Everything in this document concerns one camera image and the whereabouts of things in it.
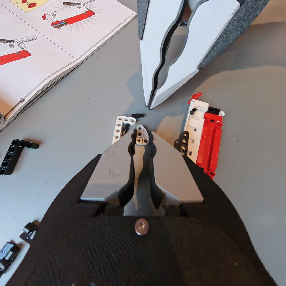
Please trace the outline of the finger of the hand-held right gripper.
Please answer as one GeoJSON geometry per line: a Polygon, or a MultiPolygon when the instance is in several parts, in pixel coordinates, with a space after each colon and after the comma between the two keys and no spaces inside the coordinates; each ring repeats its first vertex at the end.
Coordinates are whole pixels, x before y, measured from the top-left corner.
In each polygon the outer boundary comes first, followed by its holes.
{"type": "Polygon", "coordinates": [[[159,72],[166,61],[168,43],[182,19],[186,1],[149,1],[144,33],[140,41],[145,105],[151,107],[158,87],[159,72]]]}
{"type": "Polygon", "coordinates": [[[165,81],[158,84],[150,110],[165,101],[199,71],[198,66],[240,5],[235,0],[186,1],[191,15],[186,25],[184,43],[168,65],[165,81]]]}

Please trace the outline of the white perforated brick plate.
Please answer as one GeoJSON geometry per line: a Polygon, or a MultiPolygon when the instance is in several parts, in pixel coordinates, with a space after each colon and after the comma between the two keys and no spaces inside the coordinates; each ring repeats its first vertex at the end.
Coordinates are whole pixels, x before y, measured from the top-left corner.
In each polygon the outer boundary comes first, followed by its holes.
{"type": "Polygon", "coordinates": [[[144,126],[137,126],[136,145],[146,146],[149,143],[149,135],[144,126]]]}

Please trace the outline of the pile of brick pieces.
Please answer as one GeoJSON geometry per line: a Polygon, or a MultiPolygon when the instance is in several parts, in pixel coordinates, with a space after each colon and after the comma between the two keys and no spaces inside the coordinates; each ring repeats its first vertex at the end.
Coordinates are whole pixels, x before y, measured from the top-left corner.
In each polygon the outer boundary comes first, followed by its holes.
{"type": "MultiPolygon", "coordinates": [[[[19,157],[23,149],[38,149],[39,144],[31,141],[25,141],[20,139],[14,139],[3,159],[0,167],[0,175],[11,175],[15,169],[15,166],[19,160],[19,157]]],[[[20,247],[13,242],[7,242],[3,246],[0,252],[0,276],[2,276],[11,266],[16,259],[20,247]]]]}

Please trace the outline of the black straight five-hole beam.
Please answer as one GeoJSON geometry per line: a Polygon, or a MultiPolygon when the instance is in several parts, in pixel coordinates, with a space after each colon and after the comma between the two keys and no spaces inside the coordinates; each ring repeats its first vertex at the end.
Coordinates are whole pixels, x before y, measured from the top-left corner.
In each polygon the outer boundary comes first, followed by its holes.
{"type": "Polygon", "coordinates": [[[188,142],[189,132],[183,131],[179,138],[174,142],[174,148],[178,150],[182,155],[188,155],[188,142]]]}

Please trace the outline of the small red brick connector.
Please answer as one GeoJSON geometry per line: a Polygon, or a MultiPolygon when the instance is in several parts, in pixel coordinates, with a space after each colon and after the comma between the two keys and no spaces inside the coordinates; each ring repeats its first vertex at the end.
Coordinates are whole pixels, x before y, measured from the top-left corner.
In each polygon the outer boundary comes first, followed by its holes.
{"type": "Polygon", "coordinates": [[[188,105],[191,103],[192,100],[198,100],[198,98],[202,95],[201,92],[198,92],[197,94],[193,94],[191,99],[188,101],[188,105]]]}

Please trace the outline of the white angled brick beam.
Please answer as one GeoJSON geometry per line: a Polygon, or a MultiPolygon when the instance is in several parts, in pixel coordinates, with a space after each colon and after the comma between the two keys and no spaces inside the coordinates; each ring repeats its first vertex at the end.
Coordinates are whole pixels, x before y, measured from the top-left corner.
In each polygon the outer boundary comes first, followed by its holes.
{"type": "Polygon", "coordinates": [[[128,116],[118,116],[117,117],[112,144],[114,144],[116,141],[118,141],[122,137],[122,135],[121,135],[122,128],[123,128],[124,124],[126,124],[126,123],[129,123],[130,127],[134,126],[136,123],[136,119],[133,117],[128,117],[128,116]]]}

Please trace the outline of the grey desk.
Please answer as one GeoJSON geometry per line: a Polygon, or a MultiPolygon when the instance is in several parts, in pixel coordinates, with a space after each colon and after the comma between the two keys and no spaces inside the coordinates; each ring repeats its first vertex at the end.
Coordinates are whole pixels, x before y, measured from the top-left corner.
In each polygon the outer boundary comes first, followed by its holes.
{"type": "Polygon", "coordinates": [[[134,19],[1,131],[1,157],[16,138],[40,144],[1,176],[1,247],[22,246],[1,285],[29,249],[22,228],[41,221],[62,188],[109,147],[118,115],[144,113],[142,124],[173,145],[197,92],[226,113],[215,182],[271,276],[285,285],[285,1],[270,1],[247,31],[152,111],[144,105],[134,19]]]}

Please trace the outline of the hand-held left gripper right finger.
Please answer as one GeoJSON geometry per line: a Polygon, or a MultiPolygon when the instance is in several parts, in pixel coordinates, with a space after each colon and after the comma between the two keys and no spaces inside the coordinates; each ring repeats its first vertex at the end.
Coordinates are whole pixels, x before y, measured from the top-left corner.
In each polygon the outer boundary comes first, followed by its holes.
{"type": "Polygon", "coordinates": [[[203,196],[181,153],[154,131],[149,132],[150,192],[155,209],[201,203],[203,196]]]}

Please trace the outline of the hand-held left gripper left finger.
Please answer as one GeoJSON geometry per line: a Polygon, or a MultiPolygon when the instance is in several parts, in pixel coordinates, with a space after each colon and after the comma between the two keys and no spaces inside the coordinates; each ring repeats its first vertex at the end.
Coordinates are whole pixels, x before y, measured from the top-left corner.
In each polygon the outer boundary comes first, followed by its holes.
{"type": "Polygon", "coordinates": [[[82,195],[83,201],[126,206],[134,195],[136,130],[129,131],[101,155],[82,195]]]}

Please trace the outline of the open instruction booklet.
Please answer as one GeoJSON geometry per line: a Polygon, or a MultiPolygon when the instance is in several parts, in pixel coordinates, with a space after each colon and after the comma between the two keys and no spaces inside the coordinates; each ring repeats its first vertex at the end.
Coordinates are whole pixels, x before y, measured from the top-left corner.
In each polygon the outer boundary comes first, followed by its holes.
{"type": "Polygon", "coordinates": [[[136,16],[115,0],[1,1],[1,130],[136,16]]]}

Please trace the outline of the red and white brick panel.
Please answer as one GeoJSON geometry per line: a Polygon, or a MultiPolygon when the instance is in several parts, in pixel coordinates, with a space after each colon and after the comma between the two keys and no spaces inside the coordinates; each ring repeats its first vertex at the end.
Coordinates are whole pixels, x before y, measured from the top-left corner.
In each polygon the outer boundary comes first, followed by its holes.
{"type": "Polygon", "coordinates": [[[212,180],[216,175],[225,113],[209,103],[192,100],[184,125],[189,132],[188,155],[212,180]]]}

